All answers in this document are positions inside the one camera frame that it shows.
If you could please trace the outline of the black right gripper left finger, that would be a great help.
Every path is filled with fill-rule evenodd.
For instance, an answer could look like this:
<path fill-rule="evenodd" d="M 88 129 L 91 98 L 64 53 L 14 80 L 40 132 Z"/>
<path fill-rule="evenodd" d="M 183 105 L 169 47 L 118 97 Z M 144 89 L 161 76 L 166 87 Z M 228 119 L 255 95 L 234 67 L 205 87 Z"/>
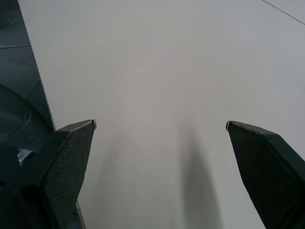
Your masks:
<path fill-rule="evenodd" d="M 95 120 L 53 132 L 36 155 L 0 174 L 2 229 L 67 228 L 84 182 Z"/>

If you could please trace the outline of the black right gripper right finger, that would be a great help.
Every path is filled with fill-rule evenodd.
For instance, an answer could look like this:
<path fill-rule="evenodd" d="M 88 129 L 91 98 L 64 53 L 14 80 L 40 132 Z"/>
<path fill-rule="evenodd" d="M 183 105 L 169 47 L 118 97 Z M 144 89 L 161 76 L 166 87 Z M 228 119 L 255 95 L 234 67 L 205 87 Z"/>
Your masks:
<path fill-rule="evenodd" d="M 228 121 L 242 182 L 267 229 L 305 227 L 305 162 L 278 134 Z"/>

